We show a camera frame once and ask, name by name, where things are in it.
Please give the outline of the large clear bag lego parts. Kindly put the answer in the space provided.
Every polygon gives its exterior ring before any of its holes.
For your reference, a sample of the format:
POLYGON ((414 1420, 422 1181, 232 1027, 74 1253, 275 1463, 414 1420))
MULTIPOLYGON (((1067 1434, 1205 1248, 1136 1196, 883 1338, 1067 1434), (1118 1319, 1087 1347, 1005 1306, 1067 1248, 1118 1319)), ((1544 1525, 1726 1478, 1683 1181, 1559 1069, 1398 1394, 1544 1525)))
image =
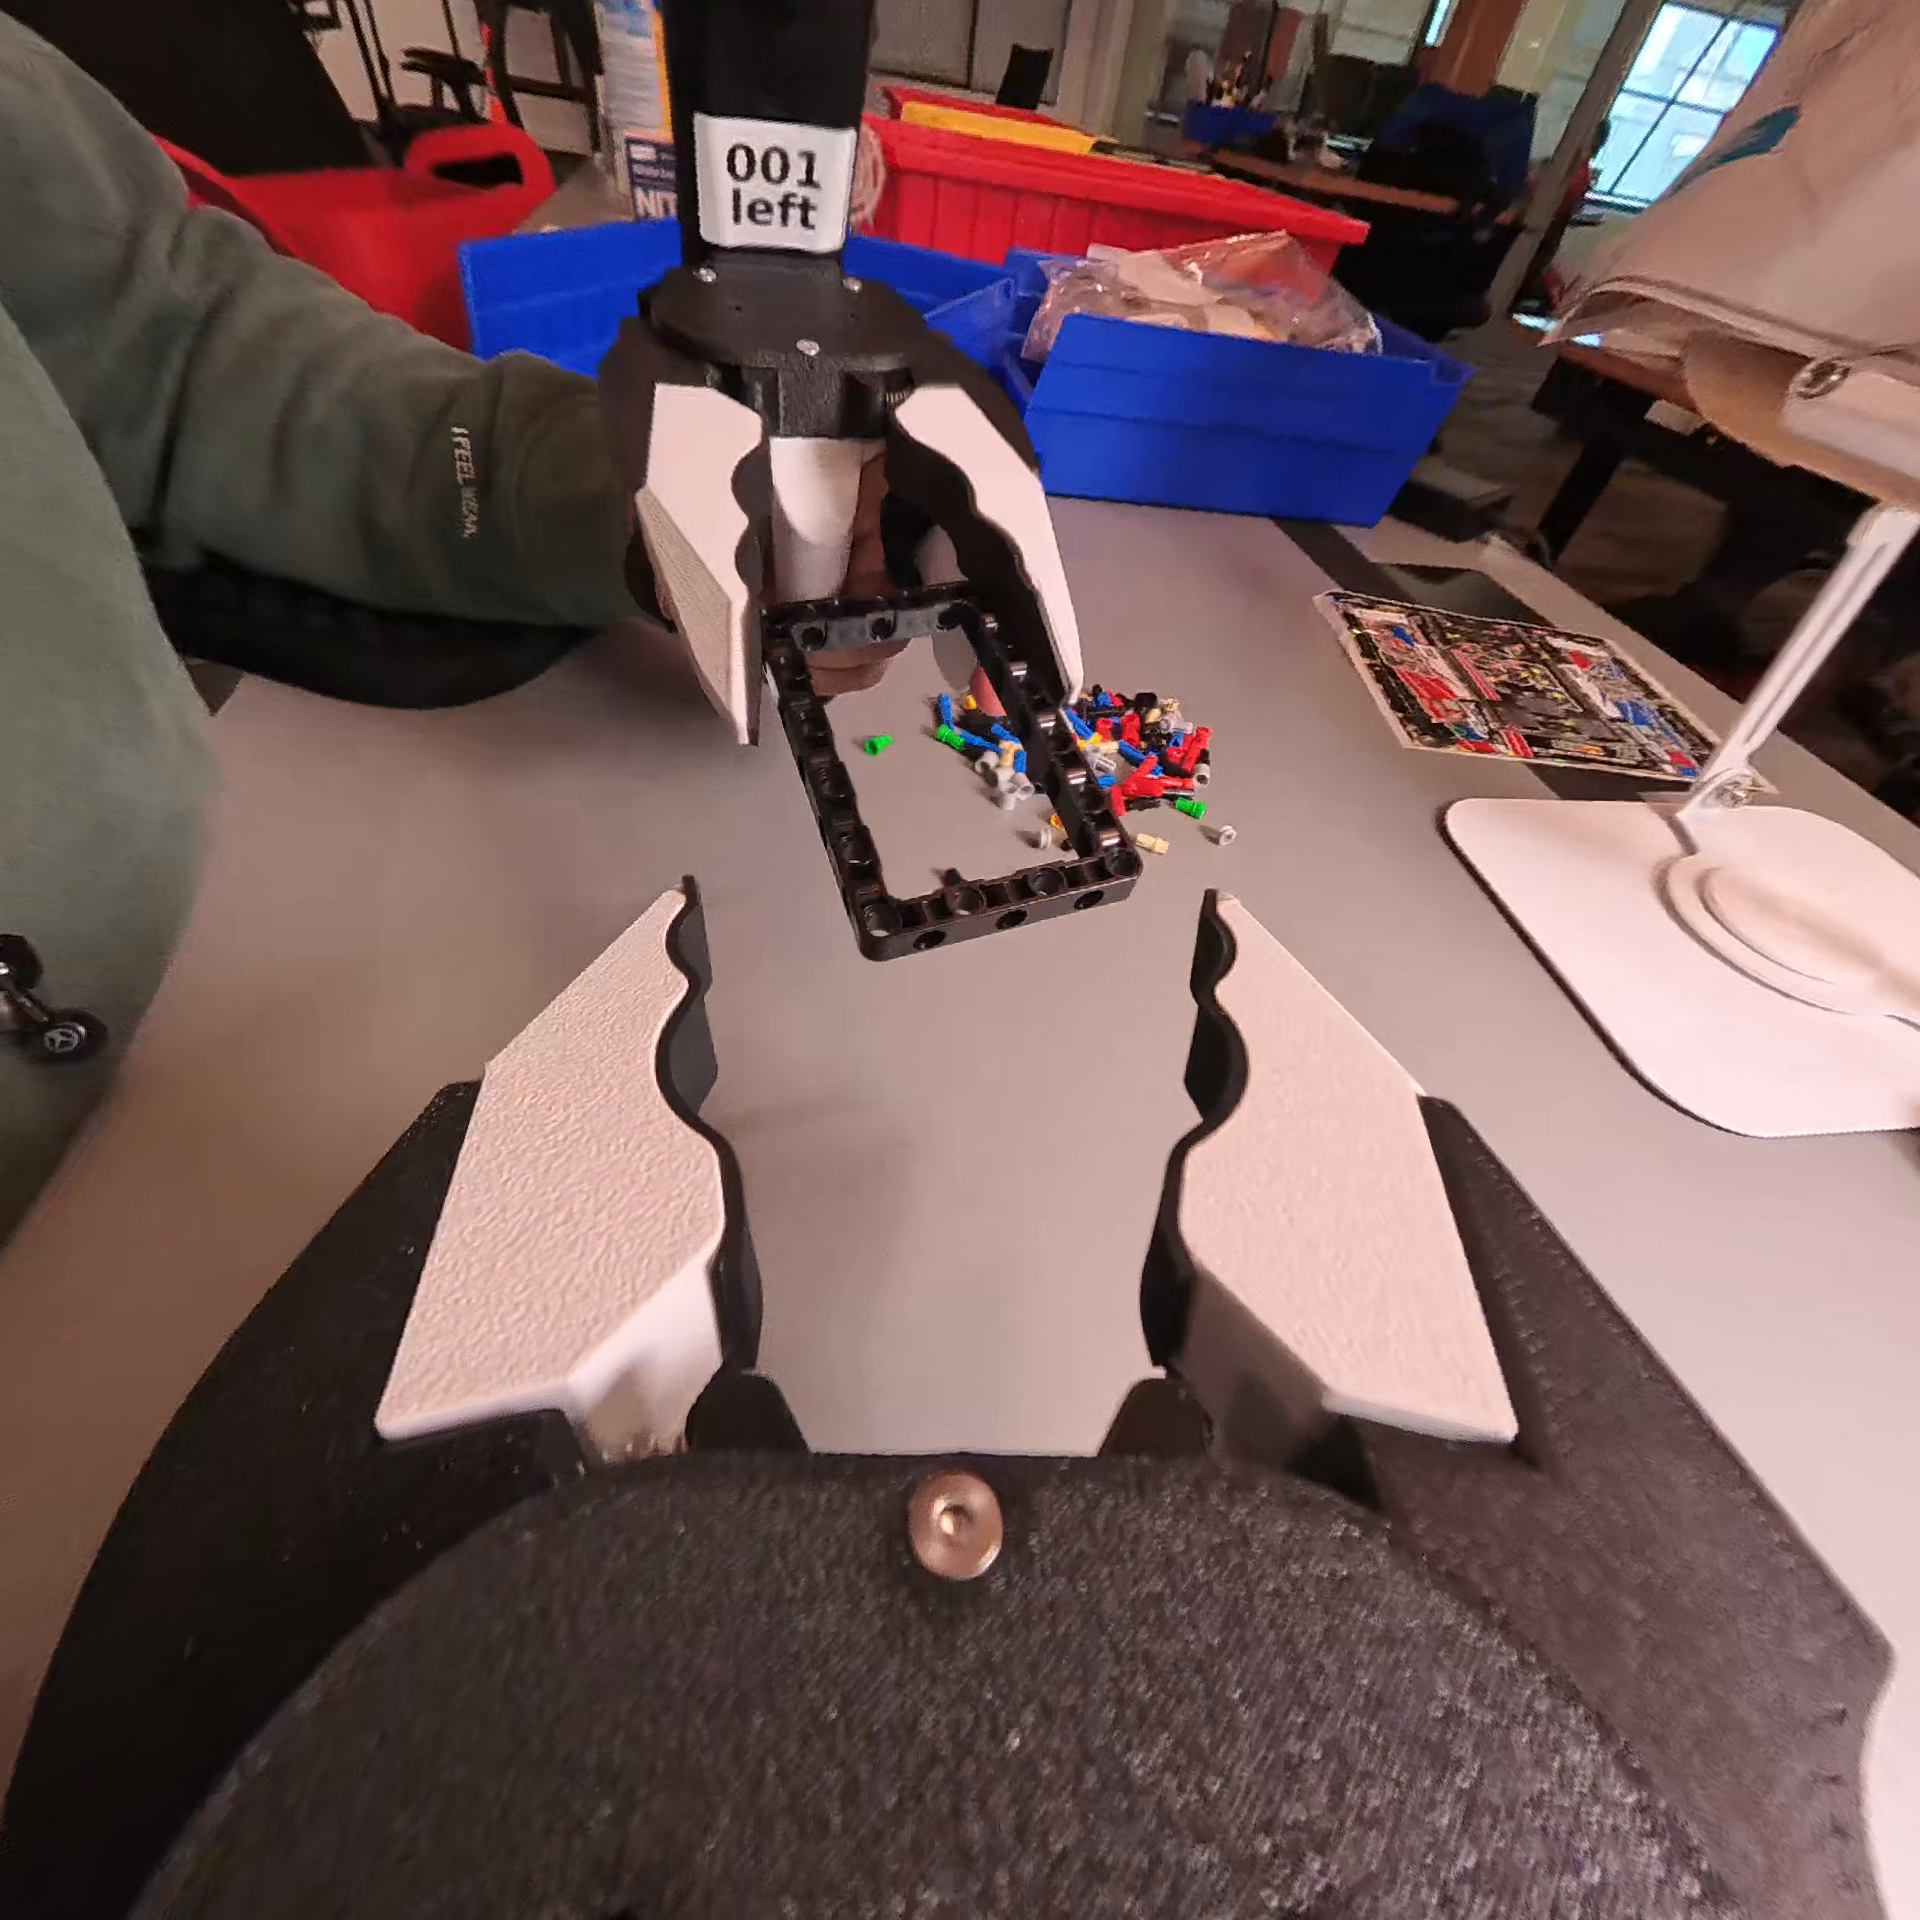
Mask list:
POLYGON ((1067 317, 1128 319, 1266 346, 1380 354, 1375 317, 1286 230, 1154 252, 1098 248, 1043 268, 1024 358, 1050 358, 1067 317))

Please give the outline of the white book stand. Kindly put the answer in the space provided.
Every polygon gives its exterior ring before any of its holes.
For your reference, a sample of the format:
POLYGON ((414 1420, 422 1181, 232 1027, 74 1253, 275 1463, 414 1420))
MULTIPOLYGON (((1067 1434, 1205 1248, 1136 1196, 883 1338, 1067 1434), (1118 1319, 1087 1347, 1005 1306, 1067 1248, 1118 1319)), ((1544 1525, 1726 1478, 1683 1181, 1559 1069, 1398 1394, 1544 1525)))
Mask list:
POLYGON ((1696 414, 1867 508, 1680 800, 1461 800, 1451 851, 1614 1054, 1752 1138, 1918 1124, 1918 879, 1816 811, 1758 800, 1758 754, 1916 539, 1912 348, 1823 358, 1699 334, 1696 414))

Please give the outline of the red plastic bin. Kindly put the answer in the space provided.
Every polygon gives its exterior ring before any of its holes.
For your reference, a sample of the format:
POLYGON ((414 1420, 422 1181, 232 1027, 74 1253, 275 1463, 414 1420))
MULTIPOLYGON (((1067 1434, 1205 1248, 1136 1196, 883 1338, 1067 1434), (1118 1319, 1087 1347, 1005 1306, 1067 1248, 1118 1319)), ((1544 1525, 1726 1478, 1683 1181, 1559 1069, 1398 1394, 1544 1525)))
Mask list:
POLYGON ((1274 187, 1094 152, 1087 134, 996 115, 868 115, 864 130, 879 158, 870 230, 991 264, 1011 252, 1162 252, 1288 234, 1331 269, 1370 234, 1365 219, 1274 187))

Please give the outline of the pile of lego pieces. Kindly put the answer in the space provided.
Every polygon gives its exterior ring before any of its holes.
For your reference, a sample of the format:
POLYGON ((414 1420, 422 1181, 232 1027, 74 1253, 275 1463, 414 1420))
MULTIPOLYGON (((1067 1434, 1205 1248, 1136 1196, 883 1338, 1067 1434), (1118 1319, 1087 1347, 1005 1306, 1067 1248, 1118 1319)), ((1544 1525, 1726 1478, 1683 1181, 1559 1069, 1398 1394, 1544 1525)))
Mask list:
MULTIPOLYGON (((1170 821, 1186 821, 1214 847, 1236 838, 1231 822, 1210 813, 1214 730, 1195 722, 1180 700, 1094 684, 1067 702, 1062 727, 1071 763, 1148 860, 1167 856, 1170 821)), ((1071 831, 1040 765, 982 672, 960 690, 930 695, 918 731, 967 771, 1024 845, 1044 855, 1071 852, 1071 831)))

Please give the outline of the person's left hand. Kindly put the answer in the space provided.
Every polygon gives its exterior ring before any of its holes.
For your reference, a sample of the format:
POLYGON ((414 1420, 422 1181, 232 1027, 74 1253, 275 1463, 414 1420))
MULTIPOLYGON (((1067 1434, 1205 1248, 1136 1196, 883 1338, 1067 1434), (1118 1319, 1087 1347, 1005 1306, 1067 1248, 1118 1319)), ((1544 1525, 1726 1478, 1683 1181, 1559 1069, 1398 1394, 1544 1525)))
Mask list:
MULTIPOLYGON (((884 455, 874 453, 859 469, 854 514, 847 533, 847 562, 839 586, 827 589, 830 598, 877 598, 891 596, 896 583, 883 548, 883 503, 886 499, 884 455)), ((806 672, 815 698, 830 702, 875 687, 886 667, 898 660, 904 643, 864 639, 839 652, 815 652, 806 658, 806 672)))

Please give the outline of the person's green hoodie torso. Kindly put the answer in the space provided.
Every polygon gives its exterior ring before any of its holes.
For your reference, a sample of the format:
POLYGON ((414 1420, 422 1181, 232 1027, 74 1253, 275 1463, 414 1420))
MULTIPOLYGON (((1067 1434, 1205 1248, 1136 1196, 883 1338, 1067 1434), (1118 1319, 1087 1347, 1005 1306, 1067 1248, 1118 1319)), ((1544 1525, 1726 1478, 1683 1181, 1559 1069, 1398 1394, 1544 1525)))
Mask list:
POLYGON ((206 708, 54 382, 2 322, 2 926, 95 1039, 5 1023, 2 1236, 104 1098, 195 902, 206 708))

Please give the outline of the blue plastic bin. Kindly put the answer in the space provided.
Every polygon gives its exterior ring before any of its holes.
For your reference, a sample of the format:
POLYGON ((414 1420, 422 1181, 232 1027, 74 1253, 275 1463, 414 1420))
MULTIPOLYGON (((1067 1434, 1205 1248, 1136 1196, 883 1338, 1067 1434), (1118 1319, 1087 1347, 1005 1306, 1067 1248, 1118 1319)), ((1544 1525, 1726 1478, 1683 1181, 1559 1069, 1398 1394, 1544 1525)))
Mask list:
POLYGON ((1379 526, 1471 380, 1390 322, 1379 351, 1331 351, 1071 312, 1031 364, 1038 309, 1026 260, 925 319, 1008 390, 1051 495, 1379 526))

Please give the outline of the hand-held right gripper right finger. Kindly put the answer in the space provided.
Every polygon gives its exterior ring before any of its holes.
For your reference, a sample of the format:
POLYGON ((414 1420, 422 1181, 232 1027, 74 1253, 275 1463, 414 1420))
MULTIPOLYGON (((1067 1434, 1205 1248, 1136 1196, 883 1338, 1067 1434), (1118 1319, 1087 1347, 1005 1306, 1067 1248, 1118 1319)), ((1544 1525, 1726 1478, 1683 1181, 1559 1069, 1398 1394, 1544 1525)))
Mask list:
POLYGON ((1519 1438, 1427 1123, 1394 1054, 1231 894, 1190 958, 1190 1128, 1141 1278, 1146 1348, 1215 1416, 1519 1438))

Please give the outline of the black lego frame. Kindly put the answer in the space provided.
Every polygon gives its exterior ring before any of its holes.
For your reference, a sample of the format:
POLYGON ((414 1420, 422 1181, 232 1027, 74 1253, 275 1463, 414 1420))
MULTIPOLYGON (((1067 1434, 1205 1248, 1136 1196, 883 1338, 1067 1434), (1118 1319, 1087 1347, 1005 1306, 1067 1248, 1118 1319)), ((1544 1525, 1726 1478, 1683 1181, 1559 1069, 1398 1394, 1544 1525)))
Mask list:
POLYGON ((1143 875, 1146 860, 1119 824, 1069 727, 1062 672, 967 592, 918 589, 893 598, 815 598, 771 607, 759 653, 774 693, 787 746, 822 837, 836 892, 864 958, 891 962, 973 938, 1056 922, 1115 906, 1143 875), (874 834, 858 808, 824 700, 808 660, 846 639, 960 637, 988 672, 1024 768, 1062 822, 1064 855, 999 878, 943 870, 924 896, 896 896, 883 875, 874 834))

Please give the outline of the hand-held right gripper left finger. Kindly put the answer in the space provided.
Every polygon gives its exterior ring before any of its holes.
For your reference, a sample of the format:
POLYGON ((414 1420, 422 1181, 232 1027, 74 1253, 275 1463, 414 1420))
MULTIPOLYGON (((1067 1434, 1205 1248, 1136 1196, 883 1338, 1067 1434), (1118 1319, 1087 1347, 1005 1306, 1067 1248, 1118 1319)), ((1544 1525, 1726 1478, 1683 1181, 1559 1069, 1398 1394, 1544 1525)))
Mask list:
POLYGON ((678 1451, 750 1371, 762 1278, 715 1048, 700 883, 668 887, 483 1069, 374 1408, 387 1443, 555 1413, 608 1460, 678 1451))

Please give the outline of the blue bin with tag label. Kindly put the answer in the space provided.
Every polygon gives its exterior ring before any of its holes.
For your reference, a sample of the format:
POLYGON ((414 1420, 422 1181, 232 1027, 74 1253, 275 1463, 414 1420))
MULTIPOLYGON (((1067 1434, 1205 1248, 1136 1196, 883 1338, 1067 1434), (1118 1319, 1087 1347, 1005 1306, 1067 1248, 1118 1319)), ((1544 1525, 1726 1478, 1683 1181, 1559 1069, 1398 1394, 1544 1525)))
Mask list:
MULTIPOLYGON (((595 375, 639 292, 682 263, 671 221, 526 230, 459 248, 471 351, 530 351, 595 375)), ((847 274, 901 295, 930 326, 996 367, 1021 298, 1013 274, 970 256, 866 234, 846 244, 847 274)))

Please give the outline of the blue and white carton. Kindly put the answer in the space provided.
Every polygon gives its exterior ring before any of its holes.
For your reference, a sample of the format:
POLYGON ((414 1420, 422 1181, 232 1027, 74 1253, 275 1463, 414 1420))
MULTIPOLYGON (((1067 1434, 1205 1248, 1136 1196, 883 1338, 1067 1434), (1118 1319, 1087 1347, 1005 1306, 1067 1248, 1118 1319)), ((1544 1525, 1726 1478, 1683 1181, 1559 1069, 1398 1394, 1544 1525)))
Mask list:
POLYGON ((595 2, 603 173, 624 218, 678 219, 664 30, 656 2, 595 2))

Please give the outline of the holographic sticker sheet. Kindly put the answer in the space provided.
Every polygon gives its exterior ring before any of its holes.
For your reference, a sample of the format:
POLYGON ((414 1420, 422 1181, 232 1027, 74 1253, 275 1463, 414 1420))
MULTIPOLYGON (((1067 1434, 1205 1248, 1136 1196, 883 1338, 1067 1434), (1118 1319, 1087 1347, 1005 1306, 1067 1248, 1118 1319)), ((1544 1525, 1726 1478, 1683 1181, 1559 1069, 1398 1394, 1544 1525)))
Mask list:
POLYGON ((1315 606, 1413 751, 1680 787, 1717 754, 1717 734, 1610 639, 1351 589, 1315 606))

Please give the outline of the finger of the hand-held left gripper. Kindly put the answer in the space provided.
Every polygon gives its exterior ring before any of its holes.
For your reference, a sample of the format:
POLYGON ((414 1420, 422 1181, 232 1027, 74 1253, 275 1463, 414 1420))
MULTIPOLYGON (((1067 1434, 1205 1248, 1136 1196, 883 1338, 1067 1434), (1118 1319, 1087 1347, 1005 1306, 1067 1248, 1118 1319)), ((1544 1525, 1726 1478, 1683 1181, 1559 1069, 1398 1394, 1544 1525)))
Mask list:
POLYGON ((999 647, 1026 687, 1064 706, 1086 685, 1084 643, 1062 550, 1031 447, 970 389, 914 389, 884 424, 890 550, 918 560, 951 547, 958 578, 995 615, 999 647))
POLYGON ((739 746, 762 730, 762 526, 768 439, 717 389, 653 389, 638 533, 690 664, 739 746))

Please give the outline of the lego instruction booklet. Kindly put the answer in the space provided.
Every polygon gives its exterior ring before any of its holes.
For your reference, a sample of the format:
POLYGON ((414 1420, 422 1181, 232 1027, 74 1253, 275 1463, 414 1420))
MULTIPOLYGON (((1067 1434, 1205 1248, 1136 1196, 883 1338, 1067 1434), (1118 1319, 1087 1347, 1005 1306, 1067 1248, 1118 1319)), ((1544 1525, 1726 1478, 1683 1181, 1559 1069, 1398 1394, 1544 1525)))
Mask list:
POLYGON ((1798 6, 1708 149, 1580 269, 1552 335, 1655 367, 1702 335, 1912 376, 1918 5, 1798 6))

